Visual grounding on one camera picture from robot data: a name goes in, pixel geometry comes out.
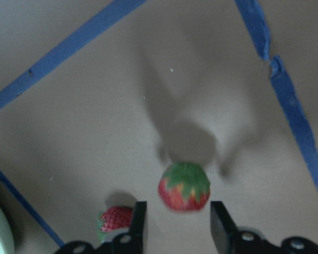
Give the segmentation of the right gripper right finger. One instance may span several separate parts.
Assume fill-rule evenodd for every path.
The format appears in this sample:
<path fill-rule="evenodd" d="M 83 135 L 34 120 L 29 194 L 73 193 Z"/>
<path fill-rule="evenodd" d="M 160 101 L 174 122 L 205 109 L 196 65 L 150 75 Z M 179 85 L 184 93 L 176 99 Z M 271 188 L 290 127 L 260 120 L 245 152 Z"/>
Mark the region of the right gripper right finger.
<path fill-rule="evenodd" d="M 242 231 L 221 201 L 210 203 L 210 231 L 218 253 L 243 253 Z"/>

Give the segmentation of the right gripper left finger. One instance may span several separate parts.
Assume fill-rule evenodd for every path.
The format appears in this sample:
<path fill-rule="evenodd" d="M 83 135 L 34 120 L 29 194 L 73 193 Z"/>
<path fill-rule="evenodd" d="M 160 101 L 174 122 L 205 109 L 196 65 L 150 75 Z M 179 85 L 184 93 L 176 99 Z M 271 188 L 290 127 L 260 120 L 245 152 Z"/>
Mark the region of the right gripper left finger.
<path fill-rule="evenodd" d="M 135 203 L 132 220 L 128 234 L 131 239 L 129 243 L 135 253 L 144 253 L 144 228 L 147 214 L 147 202 L 138 201 Z"/>

